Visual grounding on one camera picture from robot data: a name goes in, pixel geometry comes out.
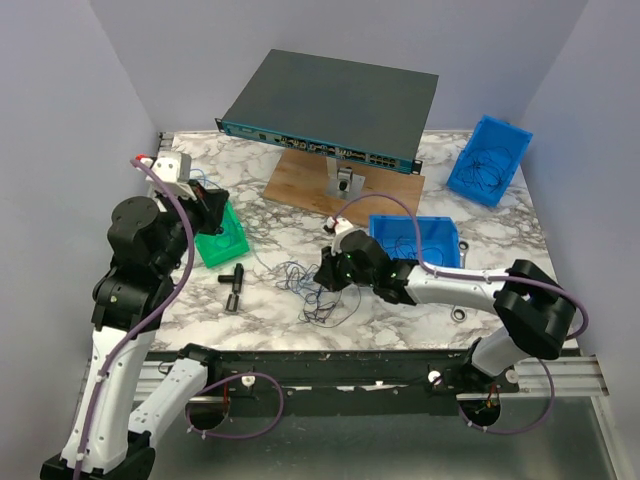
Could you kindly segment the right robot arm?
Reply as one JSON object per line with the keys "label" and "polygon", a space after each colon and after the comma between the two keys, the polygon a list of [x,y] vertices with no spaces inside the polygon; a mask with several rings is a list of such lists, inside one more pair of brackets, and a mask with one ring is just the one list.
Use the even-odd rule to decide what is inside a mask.
{"label": "right robot arm", "polygon": [[436,268],[391,258],[362,230],[322,249],[314,281],[332,292],[349,285],[369,287],[391,304],[451,304],[496,315],[502,326],[472,344],[459,370],[462,384],[474,392],[526,358],[557,359],[577,307],[530,261],[517,260],[506,270]]}

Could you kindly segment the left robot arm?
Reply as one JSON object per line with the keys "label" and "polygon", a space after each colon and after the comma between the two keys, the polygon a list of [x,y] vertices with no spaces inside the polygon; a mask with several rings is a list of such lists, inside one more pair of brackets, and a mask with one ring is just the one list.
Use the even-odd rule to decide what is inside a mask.
{"label": "left robot arm", "polygon": [[221,232],[229,194],[190,180],[182,196],[136,196],[111,214],[113,255],[96,284],[92,356],[85,391],[62,452],[46,460],[43,479],[146,479],[156,446],[189,395],[214,393],[222,372],[212,351],[189,346],[179,371],[140,406],[138,378],[162,312],[184,287],[172,273],[192,261],[193,238]]}

